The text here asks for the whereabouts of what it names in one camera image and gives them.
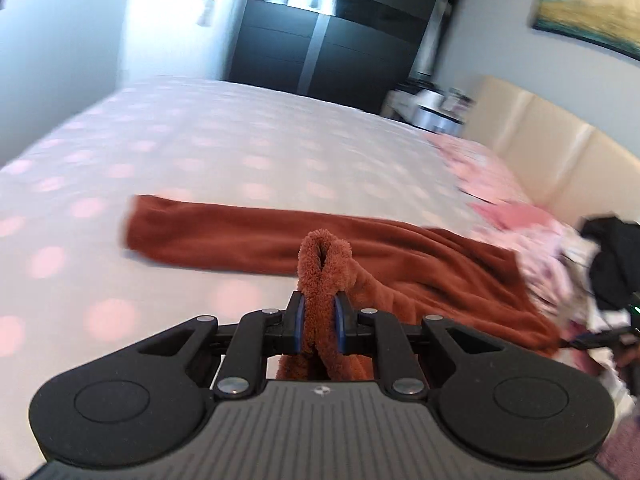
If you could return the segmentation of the right hand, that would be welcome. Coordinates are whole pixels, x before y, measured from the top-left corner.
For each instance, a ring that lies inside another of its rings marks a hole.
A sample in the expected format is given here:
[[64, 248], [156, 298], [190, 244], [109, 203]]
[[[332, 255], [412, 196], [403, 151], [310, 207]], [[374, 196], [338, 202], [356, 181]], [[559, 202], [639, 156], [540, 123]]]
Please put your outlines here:
[[614, 350], [614, 362], [616, 370], [622, 374], [628, 366], [639, 361], [640, 347], [638, 344], [634, 346], [618, 347]]

